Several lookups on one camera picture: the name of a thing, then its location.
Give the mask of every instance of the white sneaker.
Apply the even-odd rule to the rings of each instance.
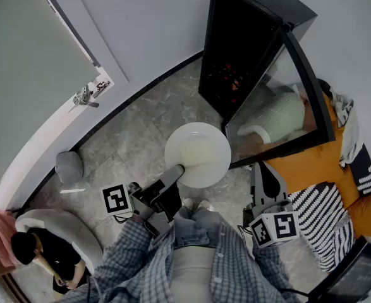
[[[213,207],[213,205],[211,205],[211,203],[207,199],[202,200],[201,203],[199,203],[198,209],[201,209],[201,208],[204,208],[204,209],[206,209],[208,211],[212,211],[212,212],[215,211],[215,208]]]
[[[195,204],[194,200],[192,200],[191,198],[186,198],[184,199],[183,201],[183,206],[185,206],[185,208],[189,209],[192,211],[193,209],[193,205]]]

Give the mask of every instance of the hand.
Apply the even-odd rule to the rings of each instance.
[[[77,286],[78,286],[78,283],[76,283],[74,280],[68,280],[68,281],[66,282],[66,284],[67,284],[67,288],[68,288],[69,290],[74,290],[74,289],[76,289]]]
[[[54,279],[56,280],[56,284],[58,284],[59,286],[64,286],[63,285],[63,280],[60,278],[60,276],[59,275],[57,275],[57,274],[55,274],[54,275]]]

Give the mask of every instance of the plaid shirt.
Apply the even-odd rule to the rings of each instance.
[[[150,244],[151,235],[143,225],[128,220],[116,242],[104,251],[104,262],[94,278],[104,302],[174,302],[170,291],[173,277],[175,230]],[[255,260],[223,218],[210,278],[212,302],[299,302],[289,292],[288,275],[276,247],[253,249]],[[68,292],[61,302],[87,302],[88,284]],[[89,302],[100,302],[91,279]]]

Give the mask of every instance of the gray tile floor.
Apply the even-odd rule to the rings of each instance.
[[[104,216],[99,188],[121,177],[147,185],[165,170],[164,146],[175,129],[194,121],[220,126],[219,115],[198,94],[200,66],[200,59],[189,64],[110,120],[80,149],[85,178],[64,187],[54,175],[31,207],[70,211],[90,227],[102,247],[114,241],[122,225]],[[180,184],[179,190],[184,198],[208,199],[236,227],[241,223],[243,207],[251,202],[249,185],[249,173],[234,169],[212,187],[191,189]],[[60,194],[62,189],[83,188],[84,192]],[[308,292],[326,276],[300,239],[280,250],[296,289]],[[32,302],[52,301],[51,276],[38,266],[27,266],[13,276]]]

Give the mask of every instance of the man in black shirt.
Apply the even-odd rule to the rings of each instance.
[[[11,237],[11,247],[21,263],[29,264],[37,259],[53,274],[56,299],[87,282],[90,273],[84,260],[71,244],[46,229],[17,232]]]

